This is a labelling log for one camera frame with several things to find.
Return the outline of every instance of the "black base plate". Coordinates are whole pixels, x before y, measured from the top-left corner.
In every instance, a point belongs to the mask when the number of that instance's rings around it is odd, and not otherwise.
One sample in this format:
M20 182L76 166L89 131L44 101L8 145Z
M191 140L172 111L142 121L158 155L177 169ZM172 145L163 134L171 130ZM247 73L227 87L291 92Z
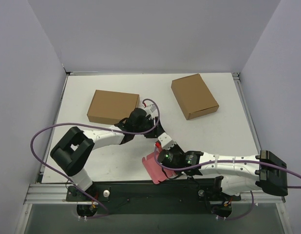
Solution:
M214 192L214 179L165 180L160 184L152 181L94 182L87 192L102 202L112 214L206 214L211 213L208 201L228 201L230 196ZM104 197L104 190L110 191ZM198 195L204 190L204 197ZM233 196L233 201L241 200ZM74 186L68 188L66 201L90 201L85 195L76 191Z

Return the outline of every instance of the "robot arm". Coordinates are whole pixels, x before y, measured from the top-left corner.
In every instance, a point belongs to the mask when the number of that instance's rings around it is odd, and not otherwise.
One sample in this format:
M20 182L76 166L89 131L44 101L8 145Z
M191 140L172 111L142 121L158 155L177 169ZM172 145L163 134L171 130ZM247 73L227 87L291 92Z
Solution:
M134 138L132 134L120 133L119 131L146 132L144 134L146 138L157 138L164 133L160 122L155 129L148 132L157 121L155 110L156 107L153 104L144 108L135 108L129 118L110 126L110 131L82 131L78 127L72 127L52 149L50 155L72 181L85 191L93 184L84 169L92 150L108 145L121 145Z
M131 133L142 133L146 138L158 138L156 146L161 150L158 161L169 168L185 168L203 162L215 161L213 164L200 168L183 171L187 176L194 175L224 175L221 176L220 190L227 195L236 195L240 192L251 190L263 190L271 195L287 195L286 173L278 170L262 168L258 164L244 163L217 163L218 160L252 160L264 161L286 167L286 164L269 151L261 151L259 156L220 156L199 151L187 151L165 133L160 122L152 131L156 121L155 106L136 108L129 118L106 130L85 130L77 127L71 128L60 142L51 151L51 157L62 170L84 191L93 184L91 178L84 169L84 165L92 150L113 145L124 144L134 138Z

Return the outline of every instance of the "brown cardboard box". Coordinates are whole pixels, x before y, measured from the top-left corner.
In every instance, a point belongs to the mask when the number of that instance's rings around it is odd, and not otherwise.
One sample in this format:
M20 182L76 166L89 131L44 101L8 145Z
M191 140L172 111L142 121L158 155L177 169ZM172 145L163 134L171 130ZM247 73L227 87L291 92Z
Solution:
M139 94L96 90L87 116L90 122L116 124L138 107Z
M171 89L186 119L204 116L219 108L200 74L173 80Z

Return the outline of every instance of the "gray wall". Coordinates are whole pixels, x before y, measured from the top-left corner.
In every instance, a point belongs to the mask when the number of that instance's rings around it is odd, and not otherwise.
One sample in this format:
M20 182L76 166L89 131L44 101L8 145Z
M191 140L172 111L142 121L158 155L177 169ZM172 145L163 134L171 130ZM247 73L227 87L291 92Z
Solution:
M239 72L280 0L29 0L67 71Z
M262 148L301 174L301 0L282 0L241 73ZM301 180L289 176L289 184ZM294 232L301 233L301 190L289 191Z
M52 123L65 72L26 0L0 0L0 234L14 233L39 165L29 142ZM47 135L37 140L42 154Z

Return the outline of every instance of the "pink foam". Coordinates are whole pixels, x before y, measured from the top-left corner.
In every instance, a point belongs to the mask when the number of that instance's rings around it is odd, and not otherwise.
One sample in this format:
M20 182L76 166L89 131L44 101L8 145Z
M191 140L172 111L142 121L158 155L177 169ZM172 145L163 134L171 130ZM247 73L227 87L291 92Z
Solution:
M143 157L142 163L143 163L144 167L146 168L147 172L149 173L154 184L159 184L160 182L167 179L165 174L162 172L161 166L159 166L156 163L156 161L154 159L154 153L147 155L146 158ZM166 170L166 169L164 169L164 170L167 173L168 177L175 175L174 171Z

